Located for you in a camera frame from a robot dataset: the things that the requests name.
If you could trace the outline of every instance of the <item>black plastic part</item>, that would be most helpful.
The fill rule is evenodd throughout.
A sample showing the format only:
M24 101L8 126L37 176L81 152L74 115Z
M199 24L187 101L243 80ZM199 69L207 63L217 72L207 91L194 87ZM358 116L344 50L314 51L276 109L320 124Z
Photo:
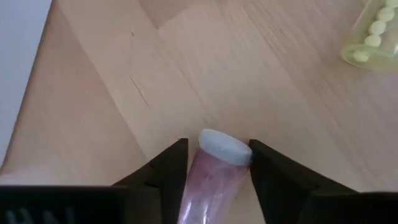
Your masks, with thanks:
M358 193L250 140L251 177L267 224L398 223L397 193Z
M188 139L184 138L115 183L130 189L127 223L177 223L187 166Z
M344 185L293 161L258 140L250 140L251 178L267 224L297 223L313 194L354 194Z
M122 187L0 187L0 223L125 223Z
M311 196L298 224L398 223L397 193Z

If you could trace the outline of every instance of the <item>wooden surface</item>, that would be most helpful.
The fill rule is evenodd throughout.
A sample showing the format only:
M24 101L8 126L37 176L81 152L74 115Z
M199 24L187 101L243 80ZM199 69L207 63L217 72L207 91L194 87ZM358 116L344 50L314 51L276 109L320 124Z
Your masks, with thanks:
M398 190L398 75L338 56L362 0L58 0L2 184L109 185L203 128ZM247 179L225 223L264 223Z

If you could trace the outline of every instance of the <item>yellow container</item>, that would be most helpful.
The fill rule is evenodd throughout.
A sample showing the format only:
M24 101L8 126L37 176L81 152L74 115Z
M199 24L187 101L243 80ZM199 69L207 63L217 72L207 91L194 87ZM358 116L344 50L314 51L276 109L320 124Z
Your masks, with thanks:
M398 70L398 0L369 0L341 56L371 70Z

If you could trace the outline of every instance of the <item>plastic tube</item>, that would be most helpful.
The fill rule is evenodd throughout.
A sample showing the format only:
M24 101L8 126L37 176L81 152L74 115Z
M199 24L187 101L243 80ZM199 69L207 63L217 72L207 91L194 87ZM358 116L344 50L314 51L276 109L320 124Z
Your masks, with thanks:
M178 224L216 224L235 196L252 151L227 134L205 129L185 184Z
M349 63L398 70L398 0L369 0L341 51Z

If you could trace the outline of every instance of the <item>white wall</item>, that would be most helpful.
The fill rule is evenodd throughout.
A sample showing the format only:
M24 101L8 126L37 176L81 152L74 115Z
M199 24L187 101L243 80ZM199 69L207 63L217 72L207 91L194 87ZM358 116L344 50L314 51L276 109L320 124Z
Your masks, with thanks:
M0 166L50 5L51 0L0 0Z

